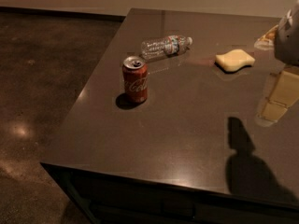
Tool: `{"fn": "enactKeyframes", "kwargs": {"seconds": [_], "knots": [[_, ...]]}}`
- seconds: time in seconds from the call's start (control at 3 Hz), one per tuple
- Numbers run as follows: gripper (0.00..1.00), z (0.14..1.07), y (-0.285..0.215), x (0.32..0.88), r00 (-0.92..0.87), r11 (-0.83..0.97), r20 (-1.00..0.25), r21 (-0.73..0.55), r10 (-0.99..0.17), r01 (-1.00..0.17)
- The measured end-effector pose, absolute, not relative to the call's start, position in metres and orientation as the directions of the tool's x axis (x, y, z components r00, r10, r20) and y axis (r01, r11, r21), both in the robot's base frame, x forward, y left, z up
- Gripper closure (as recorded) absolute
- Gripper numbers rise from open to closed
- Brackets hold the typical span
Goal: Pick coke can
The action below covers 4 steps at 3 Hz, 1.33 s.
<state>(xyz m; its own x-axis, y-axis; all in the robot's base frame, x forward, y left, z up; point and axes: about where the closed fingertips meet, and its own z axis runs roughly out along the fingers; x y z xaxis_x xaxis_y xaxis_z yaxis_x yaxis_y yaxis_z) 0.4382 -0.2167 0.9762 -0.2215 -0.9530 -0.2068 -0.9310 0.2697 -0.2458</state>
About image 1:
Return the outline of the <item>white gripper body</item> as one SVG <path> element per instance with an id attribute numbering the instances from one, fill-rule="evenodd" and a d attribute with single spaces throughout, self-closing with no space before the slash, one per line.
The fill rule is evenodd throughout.
<path id="1" fill-rule="evenodd" d="M 299 0 L 278 23 L 275 57 L 290 65 L 299 65 Z"/>

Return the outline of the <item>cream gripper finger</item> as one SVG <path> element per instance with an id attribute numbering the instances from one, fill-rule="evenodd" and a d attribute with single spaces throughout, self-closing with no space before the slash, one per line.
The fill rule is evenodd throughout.
<path id="1" fill-rule="evenodd" d="M 286 64 L 267 77 L 255 121 L 262 127 L 277 123 L 299 101 L 299 67 Z"/>

